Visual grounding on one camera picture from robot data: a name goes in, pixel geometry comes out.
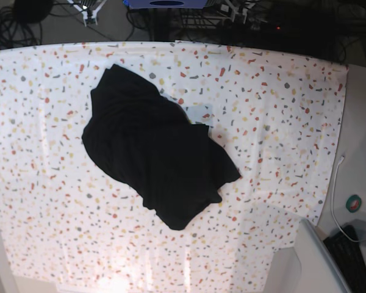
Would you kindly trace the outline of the black t-shirt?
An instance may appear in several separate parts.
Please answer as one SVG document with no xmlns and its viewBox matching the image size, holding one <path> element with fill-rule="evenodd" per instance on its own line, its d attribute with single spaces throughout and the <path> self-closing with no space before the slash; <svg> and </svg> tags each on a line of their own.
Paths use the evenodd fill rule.
<svg viewBox="0 0 366 293">
<path fill-rule="evenodd" d="M 180 105 L 140 75 L 111 66 L 91 101 L 82 134 L 90 159 L 133 188 L 170 229 L 183 230 L 208 205 L 222 201 L 221 187 L 240 178 L 209 127 L 189 122 Z"/>
</svg>

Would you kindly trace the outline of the terrazzo pattern tablecloth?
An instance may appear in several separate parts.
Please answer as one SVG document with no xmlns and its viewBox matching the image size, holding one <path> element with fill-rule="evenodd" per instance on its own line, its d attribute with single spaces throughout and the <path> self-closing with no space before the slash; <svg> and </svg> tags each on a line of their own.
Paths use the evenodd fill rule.
<svg viewBox="0 0 366 293">
<path fill-rule="evenodd" d="M 121 65 L 208 125 L 241 178 L 182 231 L 82 144 L 91 89 Z M 12 272 L 90 292 L 260 292 L 301 219 L 317 223 L 346 66 L 189 42 L 0 51 L 0 230 Z"/>
</svg>

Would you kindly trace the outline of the green tape roll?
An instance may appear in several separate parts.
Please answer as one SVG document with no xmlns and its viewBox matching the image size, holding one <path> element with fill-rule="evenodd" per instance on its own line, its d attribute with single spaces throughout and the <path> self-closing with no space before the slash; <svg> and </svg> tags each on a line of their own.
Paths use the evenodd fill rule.
<svg viewBox="0 0 366 293">
<path fill-rule="evenodd" d="M 355 213 L 360 210 L 362 206 L 362 199 L 358 195 L 350 196 L 346 201 L 346 209 L 350 213 Z"/>
</svg>

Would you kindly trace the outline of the grey laptop lid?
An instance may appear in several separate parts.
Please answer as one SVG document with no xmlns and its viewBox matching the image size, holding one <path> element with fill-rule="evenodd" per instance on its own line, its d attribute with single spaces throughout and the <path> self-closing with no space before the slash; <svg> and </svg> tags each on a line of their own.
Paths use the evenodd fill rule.
<svg viewBox="0 0 366 293">
<path fill-rule="evenodd" d="M 294 249 L 301 263 L 297 292 L 351 292 L 315 227 L 306 219 L 300 222 Z"/>
</svg>

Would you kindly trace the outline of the black keyboard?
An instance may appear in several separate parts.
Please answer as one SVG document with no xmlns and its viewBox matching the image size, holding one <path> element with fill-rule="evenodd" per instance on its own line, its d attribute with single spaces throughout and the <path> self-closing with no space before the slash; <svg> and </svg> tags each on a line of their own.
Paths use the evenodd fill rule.
<svg viewBox="0 0 366 293">
<path fill-rule="evenodd" d="M 366 292 L 366 265 L 358 243 L 351 242 L 342 232 L 324 241 L 352 292 Z"/>
</svg>

